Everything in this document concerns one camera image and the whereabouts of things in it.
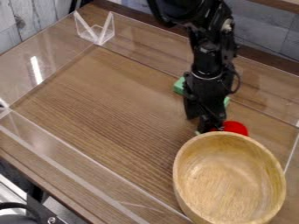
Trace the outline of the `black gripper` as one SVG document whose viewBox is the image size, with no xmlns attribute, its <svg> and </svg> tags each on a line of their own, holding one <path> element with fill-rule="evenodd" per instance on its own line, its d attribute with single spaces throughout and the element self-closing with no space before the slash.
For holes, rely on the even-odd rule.
<svg viewBox="0 0 299 224">
<path fill-rule="evenodd" d="M 182 75 L 182 105 L 186 119 L 198 118 L 197 131 L 202 134 L 221 130 L 226 119 L 224 99 L 232 90 L 234 72 L 224 70 L 212 78 L 197 77 L 192 72 Z"/>
</svg>

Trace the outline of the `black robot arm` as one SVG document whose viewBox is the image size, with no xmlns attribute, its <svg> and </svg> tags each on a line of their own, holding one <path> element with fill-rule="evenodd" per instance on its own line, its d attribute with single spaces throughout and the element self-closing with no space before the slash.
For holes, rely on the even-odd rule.
<svg viewBox="0 0 299 224">
<path fill-rule="evenodd" d="M 224 101 L 240 88 L 233 65 L 238 45 L 234 21 L 224 0 L 146 0 L 158 24 L 188 32 L 192 63 L 182 74 L 182 105 L 186 118 L 197 119 L 197 132 L 222 130 Z"/>
</svg>

